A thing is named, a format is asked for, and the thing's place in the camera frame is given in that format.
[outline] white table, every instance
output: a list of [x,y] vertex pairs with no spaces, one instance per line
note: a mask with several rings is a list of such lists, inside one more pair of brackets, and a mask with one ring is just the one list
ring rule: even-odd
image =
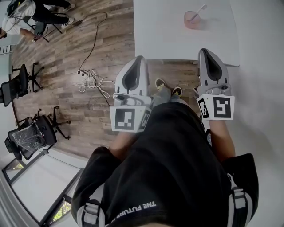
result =
[[[187,29],[186,11],[207,9],[201,29]],[[229,0],[134,0],[135,53],[146,59],[197,60],[201,48],[225,64],[240,65],[237,29]]]

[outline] plastic wrap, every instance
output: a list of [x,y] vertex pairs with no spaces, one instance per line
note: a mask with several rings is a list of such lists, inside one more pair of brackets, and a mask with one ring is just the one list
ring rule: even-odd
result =
[[35,123],[32,123],[29,127],[14,133],[13,137],[18,146],[21,146],[31,153],[34,153],[40,148],[46,146],[45,139]]

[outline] black shoe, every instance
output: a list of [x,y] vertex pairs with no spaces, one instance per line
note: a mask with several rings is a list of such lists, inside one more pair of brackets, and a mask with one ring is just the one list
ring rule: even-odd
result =
[[166,82],[163,79],[156,79],[156,88],[160,90],[162,87],[166,86]]
[[174,94],[177,94],[177,95],[179,95],[179,97],[181,97],[182,96],[182,89],[181,89],[181,87],[175,87],[173,92],[172,92],[172,95],[174,95]]

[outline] white cable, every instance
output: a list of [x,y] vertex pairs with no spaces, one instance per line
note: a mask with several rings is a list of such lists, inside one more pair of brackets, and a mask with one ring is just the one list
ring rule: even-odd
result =
[[102,79],[100,79],[97,74],[93,71],[93,70],[85,70],[85,71],[80,71],[82,72],[82,77],[83,77],[83,84],[79,87],[79,91],[80,92],[85,92],[86,91],[86,87],[90,88],[90,89],[93,89],[93,88],[98,88],[103,96],[105,98],[109,98],[110,97],[110,94],[107,93],[106,91],[103,91],[102,88],[101,88],[101,85],[103,82],[111,82],[115,85],[115,83],[111,80],[104,80],[106,79],[107,77],[104,77]]

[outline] gray pants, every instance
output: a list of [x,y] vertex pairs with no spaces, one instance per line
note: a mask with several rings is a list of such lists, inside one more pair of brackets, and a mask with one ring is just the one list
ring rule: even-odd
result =
[[174,94],[172,95],[170,89],[163,86],[154,96],[153,107],[158,106],[163,103],[168,102],[179,102],[185,105],[188,105],[186,101],[180,99],[179,95]]

